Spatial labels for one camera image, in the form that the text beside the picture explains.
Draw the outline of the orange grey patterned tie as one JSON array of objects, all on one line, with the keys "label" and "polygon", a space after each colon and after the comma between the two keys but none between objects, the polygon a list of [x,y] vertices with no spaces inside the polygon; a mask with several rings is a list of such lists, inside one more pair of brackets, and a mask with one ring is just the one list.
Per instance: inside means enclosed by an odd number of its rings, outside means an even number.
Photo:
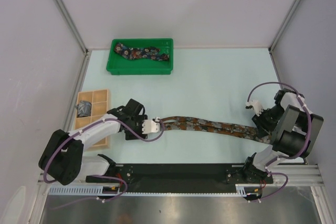
[{"label": "orange grey patterned tie", "polygon": [[260,134],[256,127],[234,123],[215,122],[189,116],[170,116],[162,119],[165,130],[200,131],[229,135],[259,143],[270,144],[271,135]]}]

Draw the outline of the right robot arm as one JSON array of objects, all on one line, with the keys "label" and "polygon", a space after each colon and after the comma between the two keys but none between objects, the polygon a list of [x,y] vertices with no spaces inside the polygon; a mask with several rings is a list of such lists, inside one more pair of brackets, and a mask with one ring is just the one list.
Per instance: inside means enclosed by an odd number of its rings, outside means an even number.
[{"label": "right robot arm", "polygon": [[245,161],[242,176],[249,183],[264,180],[275,165],[285,160],[306,158],[324,123],[323,117],[309,110],[300,93],[281,89],[274,101],[275,105],[268,109],[257,100],[246,102],[246,108],[255,113],[252,121],[257,126],[257,136],[270,137],[265,150]]}]

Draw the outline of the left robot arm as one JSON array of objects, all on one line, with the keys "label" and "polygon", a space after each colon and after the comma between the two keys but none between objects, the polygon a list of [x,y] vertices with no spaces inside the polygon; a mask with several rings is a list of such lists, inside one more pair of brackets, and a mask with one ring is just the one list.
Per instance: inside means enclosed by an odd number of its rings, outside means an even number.
[{"label": "left robot arm", "polygon": [[130,99],[125,106],[109,110],[78,130],[54,131],[38,162],[39,168],[44,171],[44,182],[68,185],[93,175],[98,175],[105,182],[112,181],[116,175],[113,161],[102,156],[84,158],[84,151],[103,138],[122,131],[127,140],[146,139],[142,124],[147,118],[144,105]]}]

